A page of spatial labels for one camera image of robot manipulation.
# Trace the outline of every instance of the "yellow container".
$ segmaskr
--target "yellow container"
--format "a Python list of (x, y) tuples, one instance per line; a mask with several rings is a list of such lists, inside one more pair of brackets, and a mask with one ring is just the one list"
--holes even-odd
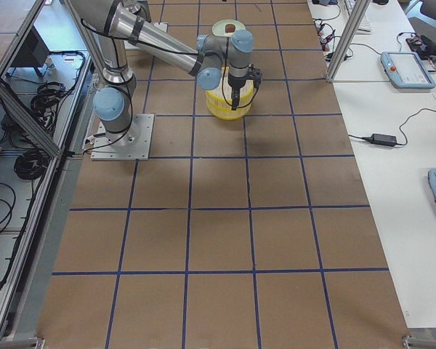
[(242, 118), (249, 112), (251, 108), (250, 101), (254, 95), (254, 82), (248, 80), (246, 85), (241, 89), (241, 101), (239, 106), (245, 106), (245, 108), (238, 108), (236, 111), (232, 111), (230, 104), (231, 99), (231, 86), (227, 83), (227, 76), (224, 79), (224, 88), (222, 89), (222, 83), (216, 89), (206, 91), (206, 106), (210, 113), (215, 115), (221, 120), (237, 120)]

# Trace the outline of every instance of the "power adapter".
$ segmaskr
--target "power adapter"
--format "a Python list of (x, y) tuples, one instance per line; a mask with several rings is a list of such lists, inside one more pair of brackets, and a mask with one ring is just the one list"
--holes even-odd
[(362, 140), (365, 140), (368, 143), (383, 145), (385, 147), (395, 147), (397, 145), (396, 136), (391, 135), (381, 135), (379, 133), (373, 133), (370, 137), (361, 137)]
[[(330, 53), (328, 53), (326, 56), (325, 56), (325, 61), (326, 62), (331, 62), (331, 59), (333, 58), (333, 55), (334, 55), (334, 52), (330, 52)], [(347, 58), (351, 58), (352, 56), (348, 56), (348, 55), (345, 55), (344, 56), (344, 60), (347, 60)]]

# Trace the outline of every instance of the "black wire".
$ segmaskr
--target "black wire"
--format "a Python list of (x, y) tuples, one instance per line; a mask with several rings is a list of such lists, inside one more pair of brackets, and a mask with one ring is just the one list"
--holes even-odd
[(326, 46), (327, 46), (331, 41), (333, 41), (333, 40), (336, 38), (336, 29), (334, 29), (334, 28), (333, 28), (331, 25), (329, 25), (328, 23), (322, 23), (322, 26), (323, 26), (323, 27), (320, 27), (320, 31), (322, 31), (323, 28), (324, 28), (325, 26), (328, 26), (328, 27), (331, 29), (331, 34), (325, 36), (325, 38), (320, 42), (320, 43), (321, 43), (321, 49), (322, 49), (322, 51), (325, 51), (325, 50), (326, 50)]
[(404, 35), (404, 34), (413, 34), (415, 36), (420, 37), (420, 35), (418, 35), (417, 33), (415, 33), (414, 31), (403, 31), (402, 33), (399, 33), (396, 37), (395, 40), (397, 41), (397, 43), (399, 44), (399, 52), (402, 51), (402, 43), (399, 41), (399, 37)]
[[(118, 49), (116, 48), (115, 39), (111, 39), (111, 41), (113, 42), (113, 48), (115, 49), (116, 65), (119, 67)], [(129, 99), (129, 105), (130, 105), (130, 109), (131, 109), (131, 119), (129, 120), (129, 125), (128, 125), (128, 127), (124, 130), (123, 134), (122, 134), (122, 135), (121, 135), (117, 140), (114, 140), (113, 142), (111, 142), (111, 143), (107, 143), (107, 144), (105, 144), (105, 145), (99, 145), (98, 147), (92, 147), (92, 148), (85, 149), (85, 150), (82, 152), (82, 155), (84, 155), (85, 153), (87, 153), (87, 152), (89, 152), (89, 151), (93, 151), (93, 150), (95, 150), (95, 149), (105, 148), (105, 147), (108, 147), (109, 145), (113, 145), (113, 144), (119, 142), (120, 140), (122, 140), (122, 139), (124, 138), (124, 136), (127, 135), (127, 133), (129, 132), (129, 130), (131, 129), (131, 125), (132, 125), (132, 122), (133, 122), (133, 120), (134, 120), (134, 107), (132, 106), (132, 96), (131, 96), (131, 92), (129, 91), (128, 83), (127, 83), (126, 79), (124, 78), (122, 72), (120, 73), (120, 76), (121, 76), (121, 78), (123, 79), (123, 82), (124, 82), (124, 85), (126, 86), (127, 92), (124, 91), (123, 89), (118, 88), (118, 87), (112, 87), (112, 88), (118, 90), (118, 91), (121, 92), (121, 93), (124, 93), (124, 94), (128, 97), (128, 99)]]
[(358, 136), (354, 136), (354, 135), (348, 135), (349, 137), (352, 137), (352, 138), (357, 138), (358, 140), (363, 140), (363, 138), (362, 137), (358, 137)]
[[(5, 114), (6, 114), (6, 115), (7, 115), (7, 116), (12, 120), (11, 113), (10, 113), (10, 111), (9, 111), (9, 109), (8, 109), (8, 107), (7, 107), (7, 105), (6, 105), (5, 102), (3, 101), (3, 98), (1, 98), (1, 96), (0, 96), (0, 105), (1, 105), (2, 108), (4, 109)], [(17, 149), (25, 149), (25, 150), (27, 150), (27, 149), (31, 149), (31, 148), (22, 148), (22, 147), (19, 147), (19, 146), (15, 145), (15, 143), (14, 143), (14, 141), (13, 141), (13, 134), (14, 134), (15, 131), (16, 131), (15, 129), (12, 129), (12, 130), (10, 130), (10, 132), (8, 132), (8, 141), (9, 141), (9, 144), (10, 144), (13, 148), (17, 148)]]
[[(225, 70), (223, 71), (222, 78), (221, 78), (221, 93), (222, 93), (223, 99), (225, 100), (226, 104), (228, 104), (232, 108), (233, 105), (227, 101), (226, 94), (225, 94), (225, 74), (226, 74), (226, 69), (227, 69), (227, 53), (228, 53), (228, 49), (229, 49), (229, 44), (230, 44), (230, 38), (227, 38), (227, 40), (226, 40), (226, 53), (225, 53)], [(238, 106), (238, 109), (243, 109), (243, 108), (247, 108), (248, 106), (250, 106), (250, 104), (252, 104), (252, 102), (254, 101), (255, 96), (257, 96), (258, 91), (259, 91), (259, 87), (257, 87), (255, 89), (255, 93), (252, 96), (252, 98), (250, 99), (250, 102), (248, 102), (246, 105)]]
[(324, 19), (324, 18), (312, 18), (313, 21), (315, 22), (317, 20), (320, 20), (320, 21), (323, 22), (323, 21), (326, 21), (326, 20), (335, 20), (335, 19), (337, 19), (341, 15), (341, 7), (339, 6), (339, 4), (336, 4), (336, 6), (337, 6), (337, 9), (339, 10), (339, 12), (338, 12), (338, 14), (335, 17), (326, 18), (326, 19)]
[(6, 204), (6, 205), (8, 206), (8, 212), (7, 212), (7, 214), (6, 214), (6, 215), (5, 215), (5, 216), (0, 220), (0, 224), (2, 224), (3, 222), (5, 222), (5, 220), (7, 221), (7, 222), (5, 223), (5, 225), (4, 225), (2, 228), (0, 228), (0, 234), (1, 234), (1, 233), (3, 233), (3, 232), (5, 231), (5, 229), (7, 229), (8, 224), (9, 224), (9, 222), (10, 222), (11, 219), (12, 219), (13, 209), (15, 208), (15, 204), (16, 204), (16, 192), (15, 192), (15, 190), (14, 190), (11, 186), (9, 186), (9, 185), (7, 185), (7, 184), (5, 184), (5, 183), (0, 182), (0, 185), (2, 185), (2, 186), (4, 186), (4, 187), (7, 187), (8, 189), (10, 189), (11, 192), (12, 192), (12, 194), (13, 194), (13, 200), (12, 200), (12, 203), (11, 203), (11, 204), (10, 204), (8, 201), (6, 201), (6, 200), (0, 198), (0, 202)]
[[(0, 85), (2, 85), (3, 88), (5, 88), (11, 94), (11, 96), (16, 100), (16, 102), (18, 104), (21, 105), (21, 107), (23, 107), (30, 115), (33, 115), (33, 113), (30, 110), (30, 108), (26, 104), (24, 104), (22, 102), (22, 100), (16, 95), (15, 91), (13, 91), (11, 86), (5, 80), (3, 80), (1, 77), (0, 77)], [(2, 107), (5, 109), (6, 106), (5, 106), (5, 103), (4, 103), (3, 99), (1, 98), (1, 96), (0, 96), (0, 101), (1, 101), (0, 103), (1, 103)]]
[(17, 144), (15, 143), (15, 141), (13, 140), (13, 136), (14, 136), (16, 133), (17, 133), (16, 131), (13, 131), (13, 132), (10, 132), (9, 135), (8, 135), (8, 143), (9, 143), (13, 148), (16, 148), (16, 149), (22, 149), (22, 150), (24, 150), (24, 151), (29, 151), (30, 149), (33, 149), (33, 148), (30, 148), (30, 147), (24, 148), (24, 147), (21, 147), (21, 146), (17, 145)]
[(80, 51), (58, 51), (50, 52), (49, 55), (75, 55), (81, 57), (81, 65), (76, 70), (76, 77), (73, 86), (66, 89), (64, 84), (59, 82), (45, 82), (40, 84), (37, 95), (31, 100), (31, 111), (35, 120), (49, 133), (53, 135), (57, 127), (60, 106), (76, 88), (80, 79), (81, 70), (86, 63), (86, 56)]
[(358, 44), (358, 43), (355, 43), (355, 42), (352, 42), (351, 45), (358, 45), (358, 46), (365, 46), (365, 47), (368, 47), (370, 50), (374, 51), (377, 55), (380, 55), (380, 56), (381, 56), (381, 53), (379, 53), (378, 51), (376, 51), (376, 50), (375, 50), (373, 47), (371, 47), (371, 46), (368, 46), (368, 45), (365, 45), (365, 44)]
[[(95, 29), (90, 28), (85, 23), (85, 20), (83, 18), (81, 18), (81, 24), (85, 27), (85, 29), (91, 31), (92, 33), (96, 33), (97, 35), (104, 36), (105, 38), (109, 38), (109, 39), (112, 39), (112, 40), (115, 39), (115, 40), (129, 41), (128, 38), (123, 38), (123, 37), (120, 37), (120, 36), (111, 36), (111, 35), (107, 35), (105, 33), (102, 33), (100, 31), (96, 31)], [(170, 49), (165, 49), (163, 47), (151, 44), (150, 42), (146, 42), (146, 41), (136, 40), (136, 42), (138, 44), (149, 46), (149, 47), (152, 47), (154, 49), (159, 49), (160, 51), (163, 51), (163, 52), (174, 53), (175, 55), (199, 56), (198, 52), (179, 52), (179, 51), (173, 51), (173, 50), (170, 50)]]
[(26, 212), (26, 216), (25, 216), (25, 219), (23, 222), (23, 226), (21, 227), (20, 232), (18, 233), (18, 235), (15, 239), (15, 243), (13, 244), (12, 255), (10, 256), (10, 258), (7, 258), (8, 259), (8, 267), (7, 267), (7, 271), (4, 274), (3, 279), (0, 280), (0, 291), (1, 291), (1, 289), (3, 289), (3, 287), (7, 283), (9, 274), (11, 273), (13, 263), (15, 262), (17, 253), (19, 251), (21, 240), (23, 239), (23, 236), (24, 236), (24, 233), (26, 232), (26, 227), (28, 225), (29, 219), (31, 218), (31, 210), (33, 208), (34, 202), (35, 202), (36, 197), (37, 197), (37, 193), (38, 193), (39, 188), (40, 188), (41, 184), (43, 183), (43, 181), (44, 181), (44, 176), (42, 176), (41, 179), (39, 180), (39, 183), (36, 187), (36, 192), (31, 196), (31, 199), (29, 201), (29, 206), (28, 206), (28, 210)]
[[(334, 53), (336, 52), (336, 39), (337, 39), (337, 38), (340, 39), (341, 36), (339, 36), (339, 35), (335, 35), (335, 36), (333, 36), (333, 52), (331, 52), (331, 57), (328, 56), (330, 53), (328, 53), (328, 54), (325, 56), (325, 60), (326, 60), (326, 62), (331, 62), (331, 58), (333, 57)], [(348, 50), (351, 52), (351, 55), (350, 55), (350, 56), (347, 56), (347, 58), (352, 58), (352, 57), (354, 57), (354, 52), (352, 51), (352, 49), (349, 47)]]
[(397, 145), (401, 145), (401, 146), (405, 146), (405, 145), (407, 145), (408, 144), (408, 138), (407, 138), (407, 136), (405, 135), (405, 133), (404, 133), (404, 131), (402, 130), (402, 127), (405, 125), (405, 124), (407, 124), (408, 123), (408, 121), (410, 120), (410, 119), (412, 119), (414, 116), (417, 116), (418, 114), (420, 114), (422, 111), (431, 111), (431, 112), (433, 112), (433, 113), (436, 113), (436, 111), (435, 110), (433, 110), (433, 109), (429, 109), (429, 108), (422, 108), (422, 109), (420, 109), (419, 111), (417, 111), (415, 114), (412, 114), (412, 115), (410, 115), (400, 126), (399, 126), (399, 131), (400, 131), (400, 133), (402, 133), (402, 135), (404, 136), (404, 138), (405, 138), (405, 143), (398, 143)]
[(7, 73), (7, 76), (9, 78), (11, 78), (11, 79), (17, 79), (17, 80), (21, 80), (21, 81), (26, 81), (26, 82), (30, 82), (30, 83), (35, 84), (35, 85), (42, 85), (42, 84), (46, 83), (46, 82), (38, 82), (38, 81), (33, 81), (33, 80), (28, 80), (28, 79), (20, 78), (19, 76), (14, 76), (13, 75), (14, 73), (15, 73), (14, 71), (11, 74)]
[(3, 136), (0, 138), (0, 145), (1, 145), (2, 143), (4, 143), (4, 142), (7, 140), (7, 138), (8, 138), (8, 131), (5, 130), (5, 131), (3, 132)]
[(19, 156), (13, 169), (22, 180), (36, 180), (45, 173), (48, 166), (49, 158), (47, 154), (36, 148)]

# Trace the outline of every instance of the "tiled floor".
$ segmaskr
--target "tiled floor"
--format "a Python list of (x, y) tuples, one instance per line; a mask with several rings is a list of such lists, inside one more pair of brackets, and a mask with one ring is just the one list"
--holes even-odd
[(84, 159), (38, 335), (49, 349), (401, 348), (307, 4), (150, 3), (189, 45), (243, 21), (265, 81), (248, 116), (220, 121), (186, 73), (129, 53), (136, 112), (156, 114), (151, 157)]

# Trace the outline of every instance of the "small object on lid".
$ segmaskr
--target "small object on lid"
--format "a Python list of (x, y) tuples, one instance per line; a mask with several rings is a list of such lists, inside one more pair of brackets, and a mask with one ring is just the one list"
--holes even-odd
[(211, 32), (216, 36), (229, 36), (231, 37), (235, 31), (242, 31), (246, 26), (237, 20), (220, 20), (216, 22), (211, 28)]
[(225, 26), (225, 33), (234, 33), (234, 32), (235, 32), (235, 25), (229, 23)]

